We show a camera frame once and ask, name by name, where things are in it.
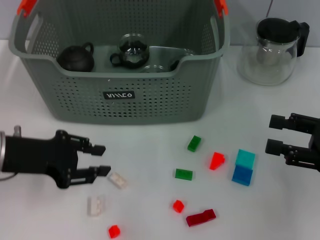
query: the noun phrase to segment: plastic block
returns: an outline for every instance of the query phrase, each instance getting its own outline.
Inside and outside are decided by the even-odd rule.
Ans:
[[[186,223],[189,227],[206,223],[216,218],[216,214],[213,209],[205,210],[203,213],[191,215],[186,217]]]
[[[117,225],[113,225],[109,228],[109,236],[111,239],[115,239],[120,235],[120,228]]]
[[[97,197],[88,197],[87,214],[90,217],[98,217],[106,209],[106,197],[100,195]]]
[[[175,178],[176,179],[183,179],[183,180],[192,180],[193,172],[189,170],[183,170],[183,169],[176,169],[175,170]]]
[[[211,160],[210,169],[216,170],[218,167],[220,167],[224,163],[225,163],[225,156],[221,153],[215,152]]]
[[[239,149],[235,164],[253,170],[255,157],[254,153]]]
[[[185,205],[180,200],[175,201],[175,203],[173,204],[173,209],[179,214],[182,213],[184,208],[185,208]]]
[[[232,177],[232,181],[242,184],[245,186],[249,186],[251,182],[253,170],[245,168],[240,165],[236,165]]]
[[[108,179],[119,189],[124,189],[127,186],[127,181],[116,172],[113,172]]]
[[[199,146],[201,142],[201,138],[198,136],[193,136],[191,142],[188,145],[188,150],[191,152],[195,152],[197,150],[197,147]]]

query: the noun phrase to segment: orange basket handle clip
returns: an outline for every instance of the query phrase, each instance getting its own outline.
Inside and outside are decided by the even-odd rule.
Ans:
[[[22,0],[22,2],[20,3],[20,5],[16,11],[16,14],[19,15],[21,10],[23,9],[24,10],[23,16],[26,18],[31,13],[36,2],[37,2],[37,0]]]
[[[218,10],[219,18],[222,18],[222,9],[224,10],[224,14],[228,15],[228,6],[226,0],[214,0],[216,9]]]

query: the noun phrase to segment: gray plastic basket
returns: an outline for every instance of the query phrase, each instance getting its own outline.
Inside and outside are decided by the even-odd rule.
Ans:
[[[150,46],[197,55],[182,58],[174,71],[155,73],[71,72],[56,61],[71,45],[115,47],[128,33],[143,34]],[[57,118],[155,124],[194,121],[203,115],[229,40],[229,18],[224,11],[219,18],[213,0],[38,0],[29,16],[22,10],[15,17],[9,48],[21,58]],[[97,58],[96,65],[101,64]]]

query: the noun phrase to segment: wall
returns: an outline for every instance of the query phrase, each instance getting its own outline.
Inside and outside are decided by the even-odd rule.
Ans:
[[[8,39],[11,24],[21,0],[0,0],[0,39]],[[231,44],[242,45],[255,38],[258,20],[267,14],[271,0],[227,0],[230,17]],[[270,16],[310,25],[308,46],[320,47],[319,0],[274,0]]]

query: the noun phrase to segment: white tabletop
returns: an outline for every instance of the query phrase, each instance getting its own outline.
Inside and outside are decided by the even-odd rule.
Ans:
[[[0,41],[0,130],[52,138],[57,129],[105,145],[102,157],[79,154],[78,167],[110,165],[128,181],[117,189],[107,178],[94,184],[57,188],[45,175],[18,174],[0,182],[2,240],[105,240],[117,224],[119,240],[319,240],[320,173],[287,166],[265,153],[267,139],[307,147],[307,134],[268,128],[272,114],[320,117],[320,48],[307,48],[285,83],[265,87],[236,71],[240,47],[221,59],[204,116],[181,124],[113,126],[62,122],[47,109],[7,41]],[[187,150],[202,137],[196,153]],[[239,149],[256,153],[249,187],[232,182]],[[214,152],[226,163],[208,169]],[[176,168],[194,171],[192,181],[175,179]],[[87,197],[105,195],[107,209],[87,216]],[[186,202],[178,214],[175,200]],[[217,218],[188,227],[186,216],[214,209]]]

